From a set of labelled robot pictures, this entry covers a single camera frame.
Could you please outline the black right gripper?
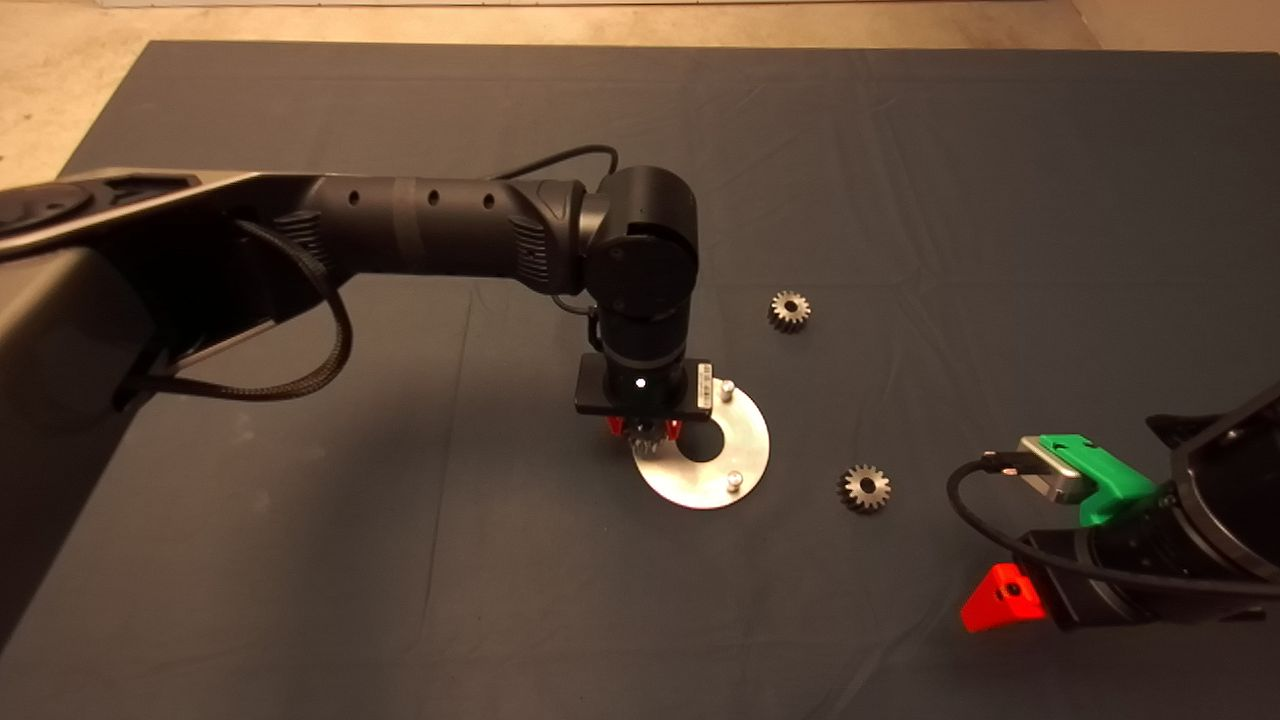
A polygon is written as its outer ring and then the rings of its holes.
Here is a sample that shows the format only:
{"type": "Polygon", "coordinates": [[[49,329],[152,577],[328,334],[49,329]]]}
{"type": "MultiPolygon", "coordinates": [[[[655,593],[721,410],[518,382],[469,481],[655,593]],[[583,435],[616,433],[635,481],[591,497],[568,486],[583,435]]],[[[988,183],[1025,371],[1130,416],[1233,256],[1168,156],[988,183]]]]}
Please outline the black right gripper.
{"type": "MultiPolygon", "coordinates": [[[[1043,553],[1089,562],[1083,529],[1029,530],[1018,541],[1043,553]]],[[[1043,565],[1019,553],[997,562],[960,609],[966,632],[980,633],[1051,618],[1064,632],[1100,626],[1101,601],[1088,578],[1043,565]]]]}

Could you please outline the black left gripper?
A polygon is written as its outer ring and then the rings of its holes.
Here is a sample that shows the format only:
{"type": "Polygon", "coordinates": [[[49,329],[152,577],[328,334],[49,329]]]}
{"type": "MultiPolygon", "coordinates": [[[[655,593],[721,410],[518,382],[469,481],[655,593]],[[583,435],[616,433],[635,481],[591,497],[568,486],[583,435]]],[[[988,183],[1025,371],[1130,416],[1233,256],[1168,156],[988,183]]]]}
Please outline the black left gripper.
{"type": "Polygon", "coordinates": [[[626,437],[625,418],[664,420],[664,438],[677,442],[681,420],[708,420],[716,401],[712,363],[686,357],[681,363],[639,370],[608,357],[581,357],[575,389],[577,413],[608,416],[613,437],[626,437]]]}

